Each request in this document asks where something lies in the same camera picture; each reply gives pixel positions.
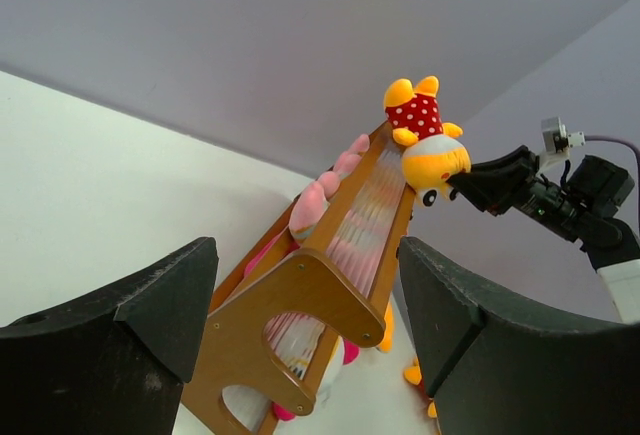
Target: plush toy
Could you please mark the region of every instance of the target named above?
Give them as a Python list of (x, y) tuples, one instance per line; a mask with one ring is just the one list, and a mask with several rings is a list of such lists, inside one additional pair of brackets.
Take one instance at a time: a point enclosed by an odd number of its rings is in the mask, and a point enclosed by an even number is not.
[(318, 180), (311, 182), (302, 191), (289, 219), (291, 236), (299, 245), (311, 235), (329, 208), (329, 201), (338, 191), (340, 182), (355, 170), (362, 154), (368, 149), (369, 137), (360, 135), (349, 149), (338, 157), (332, 170), (324, 172)]
[[(338, 191), (342, 180), (348, 177), (357, 167), (358, 163), (362, 159), (362, 155), (369, 149), (369, 137), (367, 135), (359, 136), (356, 141), (349, 147), (348, 150), (343, 152), (336, 161), (332, 170), (324, 172), (317, 180), (311, 182), (300, 194), (298, 201), (291, 211), (289, 218), (288, 229), (294, 239), (292, 246), (287, 253), (290, 253), (304, 243), (304, 241), (311, 235), (314, 228), (329, 208), (329, 204), (333, 196)], [(262, 259), (265, 253), (273, 246), (279, 235), (271, 240), (253, 260), (247, 264), (245, 268), (245, 276), (247, 276), (257, 263)], [(391, 350), (392, 336), (394, 330), (393, 312), (391, 305), (389, 304), (385, 311), (384, 320), (386, 322), (385, 335), (378, 346), (378, 349), (383, 352)], [(324, 373), (318, 395), (327, 393), (329, 387), (337, 377), (339, 368), (342, 365), (348, 365), (353, 362), (359, 355), (360, 348), (338, 337), (336, 347), (334, 347), (333, 354), (331, 355), (329, 365)], [(291, 362), (287, 365), (292, 366), (296, 363)], [(305, 366), (308, 363), (306, 361), (299, 361), (299, 365)], [(276, 417), (281, 421), (289, 421), (295, 418), (295, 415), (277, 404), (272, 406), (273, 412)]]
[(422, 372), (420, 372), (420, 364), (417, 357), (413, 359), (413, 365), (405, 369), (404, 379), (411, 385), (418, 387), (418, 389), (420, 390), (420, 395), (422, 395), (427, 403), (427, 416), (435, 420), (437, 425), (438, 412), (436, 411), (436, 403), (433, 401), (433, 398), (428, 397), (425, 392), (424, 383), (422, 380)]
[(418, 201), (433, 205), (437, 190), (449, 197), (449, 177), (471, 170), (466, 148), (456, 140), (462, 129), (442, 123), (436, 95), (439, 82), (427, 77), (415, 88), (407, 79), (396, 80), (384, 96), (384, 109), (393, 128), (393, 139), (406, 147), (402, 172), (416, 191)]
[[(320, 386), (318, 387), (318, 392), (316, 394), (316, 398), (320, 399), (323, 395), (328, 396), (329, 390), (335, 382), (336, 378), (338, 378), (338, 374), (340, 373), (340, 368), (342, 365), (347, 365), (351, 363), (351, 361), (347, 361), (349, 359), (347, 353), (347, 344), (344, 343), (341, 337), (338, 337), (335, 346), (333, 347), (333, 353), (331, 354), (331, 358), (329, 359), (329, 364), (322, 376), (322, 380), (320, 381)], [(306, 361), (301, 360), (301, 365), (306, 365)], [(288, 422), (296, 418), (296, 416), (289, 412), (288, 410), (282, 408), (280, 405), (274, 403), (272, 405), (273, 413), (283, 422)]]

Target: white wall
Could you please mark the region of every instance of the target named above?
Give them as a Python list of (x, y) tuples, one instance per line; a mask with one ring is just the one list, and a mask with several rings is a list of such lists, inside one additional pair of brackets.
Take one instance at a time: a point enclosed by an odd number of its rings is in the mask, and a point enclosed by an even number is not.
[(199, 236), (218, 283), (304, 176), (0, 73), (0, 326)]
[(466, 120), (626, 1), (2, 0), (0, 70), (313, 175), (395, 78)]
[[(475, 161), (490, 160), (526, 144), (543, 148), (540, 122), (560, 116), (570, 131), (620, 136), (640, 143), (640, 0), (631, 0), (516, 83), (464, 125), (463, 143)], [(442, 98), (441, 105), (447, 100)], [(589, 144), (574, 150), (627, 168), (638, 181), (631, 152)], [(558, 173), (552, 179), (558, 180)], [(637, 229), (637, 188), (620, 218)], [(549, 305), (615, 319), (610, 298), (587, 257), (546, 229), (513, 211), (501, 218), (481, 214), (466, 200), (418, 211), (411, 225), (461, 265)]]

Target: pink plush toy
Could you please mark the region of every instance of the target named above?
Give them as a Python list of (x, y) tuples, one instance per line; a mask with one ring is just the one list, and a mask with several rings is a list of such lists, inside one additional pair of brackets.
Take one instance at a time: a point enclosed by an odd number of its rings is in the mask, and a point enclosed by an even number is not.
[[(347, 361), (348, 350), (349, 350), (349, 345), (347, 344), (347, 342), (345, 342), (344, 339), (342, 339), (341, 337), (338, 337), (338, 340), (336, 341), (336, 346), (334, 348), (334, 352), (329, 358), (329, 364), (327, 365), (324, 375), (322, 376), (320, 386), (318, 387), (318, 396), (322, 394), (327, 394), (327, 392), (331, 388), (331, 385), (333, 385), (334, 381), (336, 380), (341, 367), (353, 361), (353, 360)], [(272, 410), (276, 418), (278, 418), (278, 420), (281, 420), (283, 422), (288, 422), (296, 418), (296, 416), (293, 413), (289, 412), (288, 410), (285, 410), (284, 408), (282, 408), (280, 405), (276, 403), (272, 405)]]
[(341, 180), (355, 170), (362, 159), (362, 153), (368, 149), (369, 137), (360, 135), (349, 149), (338, 157), (332, 170), (324, 172), (317, 181), (311, 182), (303, 190), (289, 219), (289, 230), (297, 243), (302, 245), (311, 235), (329, 208), (329, 201), (338, 191)]
[[(311, 182), (300, 194), (298, 201), (291, 211), (289, 218), (289, 231), (294, 243), (287, 254), (300, 248), (300, 245), (311, 235), (324, 213), (329, 208), (329, 202), (340, 188), (340, 183), (348, 177), (362, 159), (362, 154), (369, 149), (369, 137), (360, 135), (349, 149), (342, 153), (332, 170), (324, 172), (317, 180)], [(265, 253), (273, 246), (280, 234), (273, 238), (245, 267), (246, 277), (264, 257)], [(360, 348), (353, 343), (342, 339), (339, 355), (342, 356), (342, 365), (353, 362), (360, 354)], [(295, 415), (281, 406), (273, 404), (273, 412), (279, 420), (288, 421)]]

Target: purple cable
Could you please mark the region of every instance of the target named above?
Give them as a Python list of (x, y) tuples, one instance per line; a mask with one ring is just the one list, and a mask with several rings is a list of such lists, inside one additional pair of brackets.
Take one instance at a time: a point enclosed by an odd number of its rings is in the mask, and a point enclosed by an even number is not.
[[(607, 137), (605, 135), (586, 135), (584, 137), (585, 142), (611, 142), (618, 143), (620, 145), (624, 145), (633, 151), (633, 154), (636, 156), (636, 166), (638, 169), (638, 183), (640, 183), (640, 148), (637, 145), (634, 145), (627, 140), (623, 140), (616, 137)], [(636, 190), (638, 191), (638, 230), (640, 230), (640, 187), (636, 186)]]

